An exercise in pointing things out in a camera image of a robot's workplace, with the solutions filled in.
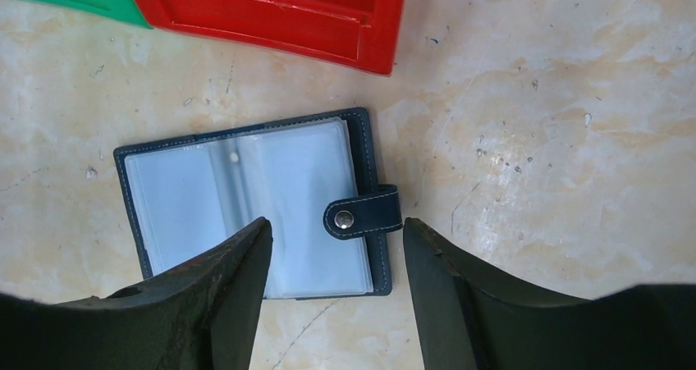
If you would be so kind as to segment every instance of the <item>dirt speck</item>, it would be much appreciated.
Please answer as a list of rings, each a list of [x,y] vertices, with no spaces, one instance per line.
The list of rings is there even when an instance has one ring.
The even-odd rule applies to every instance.
[[[85,179],[92,180],[92,179],[96,179],[97,176],[99,176],[99,173],[97,172],[97,170],[94,169],[91,165],[88,166],[87,170],[85,170]]]

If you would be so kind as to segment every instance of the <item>white stitching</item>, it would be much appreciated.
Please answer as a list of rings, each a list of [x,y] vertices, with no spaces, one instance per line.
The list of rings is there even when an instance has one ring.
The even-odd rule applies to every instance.
[[[370,163],[371,158],[370,158],[370,153],[369,153],[369,148],[368,148],[368,136],[367,136],[367,130],[365,129],[365,123],[364,123],[363,117],[359,113],[343,113],[343,114],[339,114],[338,116],[339,117],[357,116],[358,119],[360,120],[360,129],[363,131],[363,139],[364,139],[363,144],[364,144],[364,148],[365,148],[365,160],[367,161],[367,164],[368,164],[368,178],[369,178],[370,191],[374,192],[375,188],[374,188],[374,179],[373,179],[373,173],[372,173],[372,165]],[[133,203],[133,199],[131,198],[130,191],[128,190],[128,186],[126,185],[126,182],[125,182],[125,177],[126,177],[126,167],[124,164],[125,155],[132,154],[132,153],[140,153],[143,151],[161,149],[161,148],[169,148],[169,147],[177,146],[179,144],[197,143],[199,141],[201,141],[201,143],[207,143],[207,142],[212,142],[212,141],[218,140],[218,139],[234,138],[234,137],[246,135],[248,133],[256,132],[256,131],[260,131],[260,130],[271,130],[273,128],[282,128],[283,126],[293,126],[296,124],[304,124],[307,122],[321,121],[321,120],[325,120],[325,118],[315,118],[312,120],[294,121],[294,122],[290,122],[287,124],[280,124],[280,125],[276,125],[276,126],[265,126],[264,128],[247,130],[244,132],[236,132],[234,134],[219,135],[219,136],[214,136],[212,138],[205,138],[202,141],[201,141],[201,139],[187,138],[187,139],[179,140],[179,141],[173,142],[173,143],[155,144],[153,146],[128,149],[128,150],[121,151],[121,152],[117,153],[116,156],[119,157],[119,159],[120,159],[120,161],[118,163],[118,167],[120,167],[120,169],[121,169],[121,174],[119,175],[120,181],[121,181],[121,187],[124,189],[124,194],[125,194],[126,199],[127,199],[126,211],[128,212],[128,216],[130,218],[130,221],[135,222],[135,224],[133,224],[133,225],[135,226],[135,229],[137,230],[137,234],[140,237],[140,241],[142,241],[143,235],[142,235],[142,232],[140,231],[140,225],[138,223],[137,216],[135,215],[135,212],[133,211],[133,209],[131,207],[131,204]],[[387,228],[378,228],[378,230],[391,229],[391,228],[397,227],[399,225],[401,225],[401,224],[399,223],[397,225],[389,226]],[[372,232],[372,231],[375,231],[375,230],[364,231],[361,233],[368,233],[368,232]],[[378,290],[374,290],[374,292],[380,292],[380,291],[383,291],[387,288],[387,265],[384,263],[384,250],[382,249],[382,247],[383,247],[382,243],[378,243],[378,247],[379,247],[379,262],[382,264],[382,280],[384,281],[384,284],[382,285],[382,288],[380,288]],[[143,267],[143,269],[147,271],[148,268],[145,265],[145,262],[143,261],[140,264]]]
[[[370,230],[366,230],[366,231],[357,231],[357,232],[353,232],[353,233],[349,233],[349,234],[342,234],[342,233],[340,233],[340,232],[338,232],[338,231],[334,231],[334,230],[332,229],[331,224],[329,223],[329,220],[328,220],[328,216],[331,214],[330,212],[331,212],[334,208],[337,208],[337,207],[339,207],[339,206],[342,206],[342,205],[345,205],[345,204],[351,204],[351,203],[366,202],[366,201],[368,201],[368,200],[386,198],[387,196],[392,196],[392,195],[396,195],[396,194],[398,194],[398,192],[397,192],[397,190],[394,190],[393,192],[390,192],[389,194],[380,194],[380,195],[378,195],[378,196],[370,196],[370,197],[367,197],[367,198],[364,198],[364,199],[357,199],[357,200],[350,200],[350,201],[346,201],[346,202],[334,203],[334,204],[332,204],[329,208],[327,208],[326,211],[324,211],[324,223],[326,224],[326,228],[329,229],[329,230],[331,231],[331,233],[333,233],[333,234],[336,235],[336,236],[348,237],[348,236],[360,235],[360,234],[362,234],[362,233],[367,233],[367,232],[386,230],[386,229],[393,228],[393,227],[395,227],[395,226],[399,226],[399,225],[401,225],[400,222],[399,222],[398,224],[392,225],[392,226],[384,226],[384,227],[380,227],[380,228],[376,228],[376,229],[370,229]]]

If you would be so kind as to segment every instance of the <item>card holder wallet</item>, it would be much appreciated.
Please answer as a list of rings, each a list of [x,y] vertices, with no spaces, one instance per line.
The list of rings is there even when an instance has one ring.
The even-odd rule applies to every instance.
[[[389,295],[394,185],[378,183],[362,107],[114,150],[143,278],[272,224],[264,297]]]

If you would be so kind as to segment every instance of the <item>marble floor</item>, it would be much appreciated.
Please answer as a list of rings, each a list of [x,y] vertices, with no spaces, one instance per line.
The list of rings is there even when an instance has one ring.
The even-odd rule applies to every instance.
[[[696,282],[696,0],[406,0],[391,77],[0,0],[0,290],[140,280],[112,150],[369,108],[405,216],[594,298]],[[385,298],[263,303],[251,368],[420,370],[401,234]]]

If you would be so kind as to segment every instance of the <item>wallet snap strap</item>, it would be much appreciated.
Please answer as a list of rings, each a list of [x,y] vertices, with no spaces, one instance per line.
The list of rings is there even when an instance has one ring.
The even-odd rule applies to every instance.
[[[399,190],[380,185],[376,193],[332,202],[324,212],[324,227],[341,240],[398,231],[403,227]]]

